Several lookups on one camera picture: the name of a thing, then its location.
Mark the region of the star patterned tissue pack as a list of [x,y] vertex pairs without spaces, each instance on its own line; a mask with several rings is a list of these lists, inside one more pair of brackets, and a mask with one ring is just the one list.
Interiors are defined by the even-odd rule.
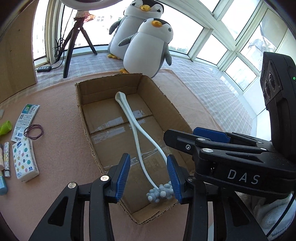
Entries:
[[21,182],[29,180],[39,175],[39,169],[35,159],[33,142],[30,138],[24,137],[12,146],[13,161],[16,177]]

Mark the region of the white blue lotion tube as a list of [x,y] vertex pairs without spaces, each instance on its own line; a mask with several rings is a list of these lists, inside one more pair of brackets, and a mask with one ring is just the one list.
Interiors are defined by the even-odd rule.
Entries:
[[3,145],[0,147],[0,195],[5,195],[8,192],[6,182],[4,179],[4,155],[3,155]]

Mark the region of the small patterned stick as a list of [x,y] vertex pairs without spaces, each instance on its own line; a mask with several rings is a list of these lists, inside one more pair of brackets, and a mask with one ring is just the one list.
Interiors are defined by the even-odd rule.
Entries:
[[4,176],[6,178],[10,178],[10,143],[5,142],[4,143],[4,149],[3,149],[3,155],[4,155]]

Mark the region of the green tube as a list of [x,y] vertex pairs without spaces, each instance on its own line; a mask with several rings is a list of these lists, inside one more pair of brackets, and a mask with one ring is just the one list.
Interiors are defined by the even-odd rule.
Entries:
[[9,133],[11,131],[11,129],[12,129],[12,125],[11,125],[11,122],[8,120],[1,125],[0,135],[1,136],[6,135],[7,133]]

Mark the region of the white barcode packet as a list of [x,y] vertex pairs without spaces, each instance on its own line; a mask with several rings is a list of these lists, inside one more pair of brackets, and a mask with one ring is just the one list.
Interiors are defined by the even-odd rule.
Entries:
[[40,105],[38,104],[25,105],[25,107],[21,111],[20,116],[18,117],[18,120],[16,121],[15,128],[11,137],[12,142],[15,143],[23,138],[25,129],[31,125],[39,108]]

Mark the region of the brown cardboard box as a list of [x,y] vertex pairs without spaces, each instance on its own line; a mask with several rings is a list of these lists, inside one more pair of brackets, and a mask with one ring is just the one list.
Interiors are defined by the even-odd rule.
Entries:
[[[130,171],[120,200],[121,207],[137,224],[143,225],[162,215],[176,200],[151,203],[147,193],[154,184],[169,182],[163,156],[173,155],[188,171],[194,164],[188,154],[172,149],[163,141],[164,132],[174,129],[191,132],[189,124],[177,109],[176,91],[187,88],[171,70],[163,69],[154,78],[141,74],[113,72],[87,75],[76,80],[77,101],[86,137],[102,173],[116,165],[124,153],[130,155]],[[137,152],[132,128],[115,95],[123,92],[137,122],[154,140],[139,134]]]

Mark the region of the front penguin plush toy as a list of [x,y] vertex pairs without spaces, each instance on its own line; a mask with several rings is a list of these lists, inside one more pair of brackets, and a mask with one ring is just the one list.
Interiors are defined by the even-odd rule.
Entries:
[[171,25],[159,18],[146,19],[137,32],[118,45],[127,46],[123,58],[123,68],[120,73],[142,73],[153,78],[157,75],[163,63],[169,66],[172,58],[169,51],[169,43],[173,39]]

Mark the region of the penguin plush toy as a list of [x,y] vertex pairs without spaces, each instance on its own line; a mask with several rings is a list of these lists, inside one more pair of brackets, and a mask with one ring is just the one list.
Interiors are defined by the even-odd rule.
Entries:
[[135,34],[140,25],[149,18],[160,18],[164,13],[164,6],[158,1],[135,0],[125,9],[121,20],[117,20],[109,28],[109,34],[114,34],[108,45],[107,57],[123,59],[127,46],[118,44],[125,38]]
[[137,32],[118,45],[127,46],[123,58],[123,68],[120,73],[142,73],[153,78],[157,75],[163,63],[169,66],[172,58],[169,51],[169,43],[173,39],[171,25],[159,18],[146,19]]

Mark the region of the purple hair band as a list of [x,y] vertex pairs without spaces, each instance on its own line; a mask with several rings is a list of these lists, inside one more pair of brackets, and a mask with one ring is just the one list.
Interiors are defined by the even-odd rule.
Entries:
[[39,124],[33,124],[33,125],[28,126],[23,132],[23,135],[26,138],[29,138],[31,140],[37,140],[41,136],[43,136],[43,134],[44,134],[44,129]]

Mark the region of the small white eraser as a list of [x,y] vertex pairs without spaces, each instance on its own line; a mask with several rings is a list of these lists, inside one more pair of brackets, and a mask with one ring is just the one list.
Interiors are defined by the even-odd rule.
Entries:
[[0,120],[3,118],[4,110],[0,109]]

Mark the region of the rear penguin plush toy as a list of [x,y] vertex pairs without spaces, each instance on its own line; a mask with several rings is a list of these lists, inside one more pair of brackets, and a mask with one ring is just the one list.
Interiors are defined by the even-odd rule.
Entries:
[[123,59],[127,46],[118,44],[125,38],[135,34],[140,25],[149,18],[160,18],[164,13],[164,6],[158,1],[135,0],[125,9],[121,20],[117,20],[109,28],[109,34],[114,34],[108,45],[107,57]]

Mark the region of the wooden board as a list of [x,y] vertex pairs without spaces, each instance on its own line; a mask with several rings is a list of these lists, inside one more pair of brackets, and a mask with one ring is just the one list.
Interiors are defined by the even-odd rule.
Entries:
[[32,36],[38,3],[24,9],[1,40],[1,102],[37,83]]

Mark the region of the black tripod stand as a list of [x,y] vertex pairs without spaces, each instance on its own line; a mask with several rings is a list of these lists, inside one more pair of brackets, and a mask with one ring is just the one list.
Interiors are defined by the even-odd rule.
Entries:
[[68,72],[69,72],[69,67],[70,67],[72,54],[73,54],[73,51],[74,51],[75,42],[76,42],[76,39],[77,39],[78,34],[80,32],[82,33],[85,40],[87,41],[87,43],[88,43],[90,49],[92,50],[93,54],[97,55],[97,51],[95,50],[94,45],[92,44],[86,30],[83,28],[84,21],[86,20],[86,17],[83,17],[83,18],[75,17],[74,20],[75,20],[74,27],[72,28],[70,33],[67,35],[67,38],[66,38],[66,40],[65,40],[65,42],[63,44],[63,47],[62,47],[62,50],[64,51],[67,43],[70,42],[69,46],[68,46],[68,49],[67,49],[66,62],[65,62],[65,65],[64,65],[64,70],[63,70],[63,78],[68,77]]

